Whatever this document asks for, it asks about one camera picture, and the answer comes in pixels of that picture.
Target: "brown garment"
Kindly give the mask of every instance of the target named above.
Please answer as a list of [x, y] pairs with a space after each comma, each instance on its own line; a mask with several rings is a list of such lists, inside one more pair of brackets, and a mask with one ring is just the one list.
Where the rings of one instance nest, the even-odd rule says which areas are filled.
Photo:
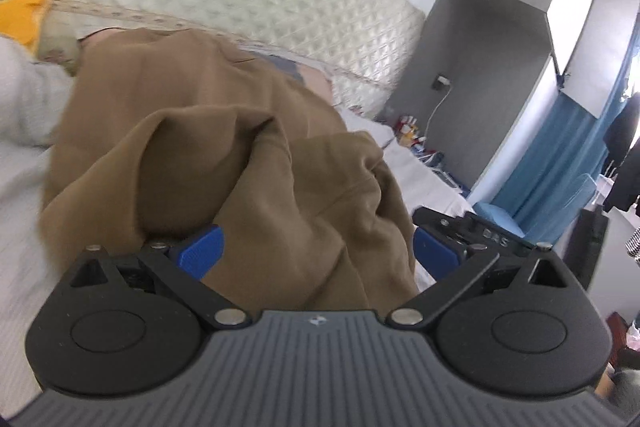
[[203, 282], [251, 312], [377, 309], [417, 294], [413, 227], [366, 133], [222, 38], [132, 30], [86, 52], [52, 154], [42, 235], [136, 251], [208, 223]]

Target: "yellow pillow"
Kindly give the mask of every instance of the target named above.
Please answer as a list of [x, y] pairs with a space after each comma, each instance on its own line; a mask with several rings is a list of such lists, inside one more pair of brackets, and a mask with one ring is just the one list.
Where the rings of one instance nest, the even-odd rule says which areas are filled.
[[51, 0], [0, 1], [0, 33], [25, 46], [32, 55], [38, 50], [40, 24]]

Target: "white cable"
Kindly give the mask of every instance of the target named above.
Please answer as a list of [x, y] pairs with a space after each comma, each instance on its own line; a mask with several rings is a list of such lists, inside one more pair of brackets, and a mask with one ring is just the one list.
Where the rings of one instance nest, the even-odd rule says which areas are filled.
[[429, 117], [429, 120], [427, 120], [427, 126], [424, 128], [424, 144], [425, 144], [425, 146], [427, 144], [427, 133], [429, 132], [429, 125], [431, 123], [431, 119], [433, 118], [433, 115], [436, 114], [436, 111], [438, 110], [438, 108], [442, 105], [442, 102], [447, 100], [447, 97], [449, 96], [449, 93], [451, 92], [452, 89], [453, 89], [453, 84], [449, 84], [449, 90], [447, 91], [447, 94], [445, 96], [443, 96], [442, 100], [440, 100], [438, 102], [438, 105], [435, 107], [435, 109], [431, 113], [431, 116]]

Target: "curtain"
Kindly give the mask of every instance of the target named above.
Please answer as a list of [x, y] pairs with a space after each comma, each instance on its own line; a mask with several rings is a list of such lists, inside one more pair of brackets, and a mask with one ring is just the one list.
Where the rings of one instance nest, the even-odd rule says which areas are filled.
[[622, 93], [640, 44], [639, 22], [640, 16], [600, 118], [560, 93], [538, 135], [492, 201], [511, 214], [525, 233], [566, 203], [580, 175], [596, 179], [600, 173], [607, 155], [604, 133], [622, 110]]

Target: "wall outlet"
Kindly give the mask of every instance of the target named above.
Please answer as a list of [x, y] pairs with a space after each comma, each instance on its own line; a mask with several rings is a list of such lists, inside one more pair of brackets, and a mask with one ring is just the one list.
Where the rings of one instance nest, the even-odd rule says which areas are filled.
[[436, 91], [441, 90], [443, 87], [448, 87], [451, 85], [451, 81], [442, 74], [439, 74], [436, 79], [431, 84], [431, 89], [435, 89]]

